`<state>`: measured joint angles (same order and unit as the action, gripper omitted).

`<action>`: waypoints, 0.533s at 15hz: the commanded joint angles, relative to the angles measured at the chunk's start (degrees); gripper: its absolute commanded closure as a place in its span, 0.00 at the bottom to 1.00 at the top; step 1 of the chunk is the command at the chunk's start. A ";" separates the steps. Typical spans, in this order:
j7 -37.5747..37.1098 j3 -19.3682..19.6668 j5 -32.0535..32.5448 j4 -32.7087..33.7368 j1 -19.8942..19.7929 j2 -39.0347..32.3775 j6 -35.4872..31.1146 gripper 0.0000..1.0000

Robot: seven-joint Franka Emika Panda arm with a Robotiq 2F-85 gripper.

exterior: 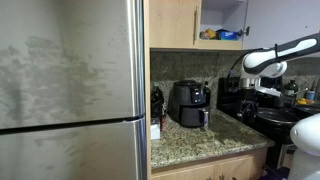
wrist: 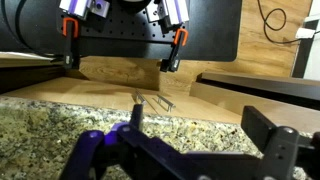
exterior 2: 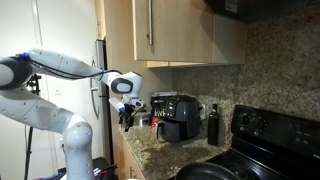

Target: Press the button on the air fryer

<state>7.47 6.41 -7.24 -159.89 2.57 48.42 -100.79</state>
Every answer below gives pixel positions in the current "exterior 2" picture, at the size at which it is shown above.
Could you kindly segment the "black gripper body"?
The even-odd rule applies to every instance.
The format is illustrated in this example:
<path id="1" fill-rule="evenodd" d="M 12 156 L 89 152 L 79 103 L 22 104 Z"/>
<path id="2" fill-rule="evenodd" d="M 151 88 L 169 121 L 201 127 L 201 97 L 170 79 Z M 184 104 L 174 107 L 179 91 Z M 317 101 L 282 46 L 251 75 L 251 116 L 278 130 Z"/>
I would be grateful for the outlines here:
<path id="1" fill-rule="evenodd" d="M 138 112 L 144 110 L 146 108 L 145 104 L 139 103 L 137 106 L 125 104 L 125 110 L 123 112 L 119 112 L 119 117 L 124 115 L 124 121 L 129 117 L 134 117 Z"/>

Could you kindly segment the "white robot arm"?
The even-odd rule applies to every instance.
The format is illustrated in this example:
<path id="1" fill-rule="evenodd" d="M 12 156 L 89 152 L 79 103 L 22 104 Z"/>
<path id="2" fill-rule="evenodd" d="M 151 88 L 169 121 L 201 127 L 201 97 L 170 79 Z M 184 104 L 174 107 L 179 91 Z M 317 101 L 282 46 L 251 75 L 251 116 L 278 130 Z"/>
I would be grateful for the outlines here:
<path id="1" fill-rule="evenodd" d="M 30 127 L 61 134 L 66 161 L 64 179 L 95 180 L 90 124 L 83 117 L 27 90 L 26 84 L 34 74 L 100 81 L 123 96 L 122 100 L 109 100 L 121 113 L 144 106 L 139 98 L 142 76 L 136 72 L 123 74 L 116 70 L 102 70 L 76 58 L 39 48 L 0 59 L 1 114 Z"/>

